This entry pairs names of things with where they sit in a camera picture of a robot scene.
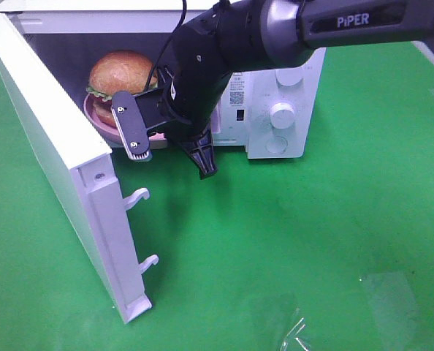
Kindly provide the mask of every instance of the black cable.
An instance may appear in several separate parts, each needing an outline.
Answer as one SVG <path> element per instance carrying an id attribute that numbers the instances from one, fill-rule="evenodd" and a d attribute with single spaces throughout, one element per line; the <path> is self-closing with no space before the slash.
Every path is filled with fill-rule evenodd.
<path id="1" fill-rule="evenodd" d="M 173 32 L 171 33 L 171 35 L 168 36 L 167 41 L 165 42 L 164 46 L 160 50 L 159 56 L 157 56 L 157 59 L 154 62 L 153 66 L 152 66 L 152 68 L 151 68 L 151 70 L 149 72 L 149 76 L 147 77 L 147 81 L 145 82 L 144 91 L 149 90 L 149 85 L 151 84 L 152 75 L 155 72 L 155 70 L 157 69 L 157 66 L 159 65 L 160 58 L 162 57 L 162 55 L 164 54 L 164 52 L 167 49 L 168 45 L 172 41 L 173 34 L 175 34 L 175 32 L 181 27 L 181 25 L 185 21 L 186 11 L 187 11 L 186 0 L 182 0 L 182 2 L 183 2 L 183 9 L 181 10 L 180 20 L 178 21 L 178 24 L 176 25 L 175 29 L 173 29 Z"/>

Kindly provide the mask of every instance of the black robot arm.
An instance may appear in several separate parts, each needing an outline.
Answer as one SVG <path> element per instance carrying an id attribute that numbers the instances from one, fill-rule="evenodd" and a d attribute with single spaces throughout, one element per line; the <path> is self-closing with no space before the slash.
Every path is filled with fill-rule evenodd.
<path id="1" fill-rule="evenodd" d="M 298 67 L 321 47 L 409 40 L 434 52 L 434 0 L 220 0 L 174 33 L 177 72 L 135 97 L 134 112 L 148 116 L 144 133 L 164 132 L 204 178 L 217 171 L 210 115 L 233 72 Z M 153 96 L 157 104 L 143 103 Z M 114 109 L 121 104 L 113 97 Z"/>

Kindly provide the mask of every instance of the sticker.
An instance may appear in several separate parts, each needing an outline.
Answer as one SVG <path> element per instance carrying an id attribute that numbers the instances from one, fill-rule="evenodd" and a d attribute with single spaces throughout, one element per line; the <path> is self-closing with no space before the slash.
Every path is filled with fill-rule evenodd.
<path id="1" fill-rule="evenodd" d="M 176 98 L 176 90 L 175 90 L 175 86 L 173 85 L 173 82 L 172 82 L 172 86 L 170 86 L 170 95 L 172 96 L 173 100 Z"/>
<path id="2" fill-rule="evenodd" d="M 245 78 L 243 73 L 236 72 L 229 81 L 230 106 L 241 106 L 245 103 Z"/>

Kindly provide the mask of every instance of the microwave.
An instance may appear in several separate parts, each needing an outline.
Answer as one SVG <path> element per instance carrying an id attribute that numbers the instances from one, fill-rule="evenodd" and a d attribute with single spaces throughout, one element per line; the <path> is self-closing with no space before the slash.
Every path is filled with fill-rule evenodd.
<path id="1" fill-rule="evenodd" d="M 186 20 L 213 3 L 190 0 Z M 123 198 L 110 158 L 112 148 L 121 146 L 85 115 L 85 88 L 92 66 L 113 50 L 135 50 L 154 60 L 178 22 L 180 6 L 170 0 L 0 3 L 1 79 L 124 322 L 152 307 L 142 275 L 159 257 L 138 260 L 140 243 L 135 247 L 126 215 L 150 195 L 147 184 L 138 184 Z M 211 117 L 213 145 L 242 146 L 249 159 L 302 156 L 324 54 L 316 50 L 297 68 L 235 73 Z M 172 51 L 161 61 L 173 68 Z M 152 145 L 166 144 L 161 137 Z"/>

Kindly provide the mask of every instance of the green table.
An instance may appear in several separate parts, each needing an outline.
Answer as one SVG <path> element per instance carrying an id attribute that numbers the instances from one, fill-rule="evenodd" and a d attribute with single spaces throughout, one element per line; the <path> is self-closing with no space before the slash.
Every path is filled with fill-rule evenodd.
<path id="1" fill-rule="evenodd" d="M 154 307 L 123 325 L 0 81 L 0 350 L 434 350 L 434 67 L 328 50 L 305 156 L 113 161 Z"/>

